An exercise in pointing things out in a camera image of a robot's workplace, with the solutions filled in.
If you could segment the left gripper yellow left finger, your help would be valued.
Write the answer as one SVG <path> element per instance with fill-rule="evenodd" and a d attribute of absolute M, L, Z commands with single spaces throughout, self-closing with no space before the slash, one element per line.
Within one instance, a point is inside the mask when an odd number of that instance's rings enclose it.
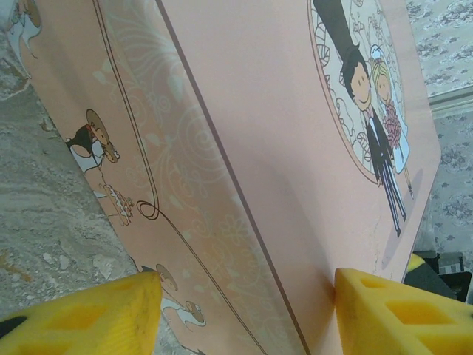
<path fill-rule="evenodd" d="M 1 353 L 152 354 L 161 300 L 145 271 L 39 303 L 1 320 Z"/>

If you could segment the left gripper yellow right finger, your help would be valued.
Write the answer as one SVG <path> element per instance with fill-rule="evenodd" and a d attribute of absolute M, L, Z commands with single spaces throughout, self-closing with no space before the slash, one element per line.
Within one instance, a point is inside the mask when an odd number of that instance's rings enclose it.
<path fill-rule="evenodd" d="M 344 354 L 471 354 L 472 306 L 352 268 L 335 273 Z"/>

